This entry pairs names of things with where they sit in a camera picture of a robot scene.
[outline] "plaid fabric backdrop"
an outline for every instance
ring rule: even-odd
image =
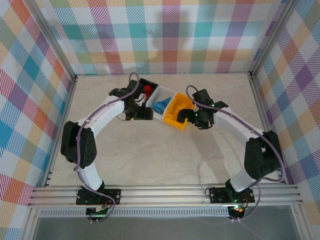
[[[71,80],[22,0],[0,0],[0,240],[46,170]]]
[[[87,75],[247,72],[281,2],[37,0],[74,71]]]
[[[256,83],[320,238],[320,0],[300,0]]]

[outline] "aluminum rail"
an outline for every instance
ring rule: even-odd
[[[127,185],[106,186],[108,189],[121,189],[121,207],[207,207],[234,206],[236,203],[210,204],[205,195],[208,186],[224,187],[223,184],[195,185]],[[295,185],[281,183],[261,183],[261,206],[283,206],[302,203],[302,198]],[[34,188],[29,201],[29,208],[89,207],[76,205],[76,190],[79,186],[49,186]],[[258,189],[253,188],[258,199]]]

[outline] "blue object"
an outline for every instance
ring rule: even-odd
[[[157,114],[162,115],[170,101],[171,101],[171,97],[168,97],[163,101],[157,101],[152,108]]]

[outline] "yellow container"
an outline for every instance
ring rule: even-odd
[[[183,130],[187,125],[187,119],[185,119],[184,123],[177,122],[178,113],[182,109],[193,110],[194,108],[194,103],[186,95],[178,92],[165,111],[163,121],[178,129]]]

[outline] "table surface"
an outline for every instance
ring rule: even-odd
[[[215,102],[224,101],[240,117],[262,129],[245,73],[141,77],[183,94],[190,84],[199,90],[205,88]],[[67,119],[80,120],[100,105],[112,89],[127,84],[127,75],[80,76]],[[95,165],[106,185],[225,183],[243,168],[245,155],[244,147],[216,125],[198,130],[189,123],[179,130],[157,119],[114,118],[97,136],[96,145]],[[73,168],[59,152],[50,185],[80,185]]]

